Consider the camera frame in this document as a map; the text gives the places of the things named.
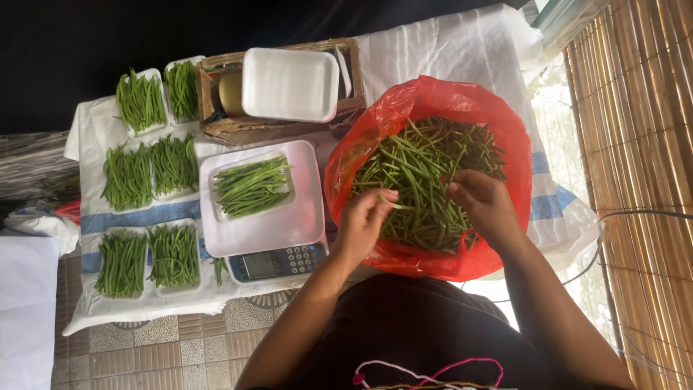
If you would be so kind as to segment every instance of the person's right hand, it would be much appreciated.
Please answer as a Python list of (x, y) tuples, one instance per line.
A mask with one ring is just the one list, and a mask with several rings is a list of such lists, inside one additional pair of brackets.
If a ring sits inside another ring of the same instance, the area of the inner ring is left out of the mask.
[[(447, 183), (450, 176), (440, 180)], [(471, 169), (458, 170), (448, 195), (467, 212), (474, 231), (496, 252), (508, 253), (527, 239), (502, 181)]]

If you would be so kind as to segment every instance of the person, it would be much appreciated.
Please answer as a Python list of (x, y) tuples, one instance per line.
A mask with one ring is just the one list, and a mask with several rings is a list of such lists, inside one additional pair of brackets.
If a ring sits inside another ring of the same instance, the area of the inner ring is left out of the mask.
[(520, 332), (493, 303), (442, 280), (381, 274), (340, 296), (398, 198), (373, 189), (344, 208), (335, 250), (257, 346), (236, 389), (634, 389), (520, 227), (505, 185), (461, 170), (446, 195), (500, 255)]

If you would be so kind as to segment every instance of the hand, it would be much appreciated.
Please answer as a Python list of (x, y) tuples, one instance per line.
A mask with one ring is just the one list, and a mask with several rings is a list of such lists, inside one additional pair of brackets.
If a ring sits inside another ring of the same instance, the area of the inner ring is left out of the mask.
[(383, 220), (392, 210), (391, 202), (397, 199), (397, 191), (370, 189), (344, 206), (334, 255), (356, 268), (376, 245)]
[[(447, 183), (449, 175), (440, 178)], [(455, 172), (448, 195), (469, 215), (474, 231), (499, 254), (516, 250), (527, 239), (502, 181), (481, 172)]]

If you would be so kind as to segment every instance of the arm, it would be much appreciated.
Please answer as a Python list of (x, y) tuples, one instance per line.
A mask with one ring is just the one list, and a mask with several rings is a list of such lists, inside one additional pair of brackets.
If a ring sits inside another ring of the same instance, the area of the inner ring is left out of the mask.
[(505, 185), (471, 170), (457, 171), (453, 180), (450, 197), (503, 261), (522, 334), (589, 383), (634, 389), (621, 360), (520, 227)]
[(236, 384), (236, 390), (283, 384), (319, 341), (349, 274), (376, 245), (383, 219), (397, 201), (397, 192), (364, 192), (342, 211), (335, 250), (325, 257), (270, 328)]

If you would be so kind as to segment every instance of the black shirt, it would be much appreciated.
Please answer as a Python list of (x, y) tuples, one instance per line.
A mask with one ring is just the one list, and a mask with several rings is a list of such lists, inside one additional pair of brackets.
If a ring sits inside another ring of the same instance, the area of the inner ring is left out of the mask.
[[(503, 368), (500, 388), (608, 388), (581, 381), (556, 359), (537, 350), (486, 298), (444, 281), (393, 274), (374, 276), (340, 296), (321, 341), (284, 387), (363, 389), (362, 384), (353, 383), (363, 362), (377, 359), (419, 375), (433, 375), (473, 357), (498, 361)], [(369, 364), (359, 373), (365, 375), (369, 387), (420, 381), (384, 364)], [(488, 387), (498, 375), (494, 362), (472, 361), (450, 368), (436, 379)]]

